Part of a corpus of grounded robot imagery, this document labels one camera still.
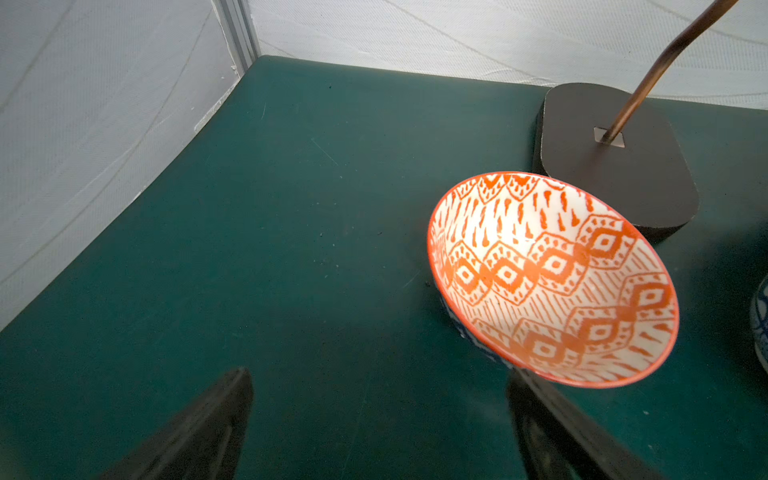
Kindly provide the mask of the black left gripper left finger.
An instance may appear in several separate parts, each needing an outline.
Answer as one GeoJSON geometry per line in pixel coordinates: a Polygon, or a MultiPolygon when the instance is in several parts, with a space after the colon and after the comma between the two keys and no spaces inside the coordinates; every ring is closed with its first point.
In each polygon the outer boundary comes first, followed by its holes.
{"type": "Polygon", "coordinates": [[[177,413],[101,479],[232,479],[253,401],[252,379],[240,367],[177,413]]]}

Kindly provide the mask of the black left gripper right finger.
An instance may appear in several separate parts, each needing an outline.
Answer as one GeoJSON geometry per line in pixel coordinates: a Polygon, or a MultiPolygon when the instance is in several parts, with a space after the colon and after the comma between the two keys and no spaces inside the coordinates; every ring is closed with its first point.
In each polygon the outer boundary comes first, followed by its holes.
{"type": "Polygon", "coordinates": [[[529,479],[663,477],[531,371],[512,369],[506,396],[529,479]]]}

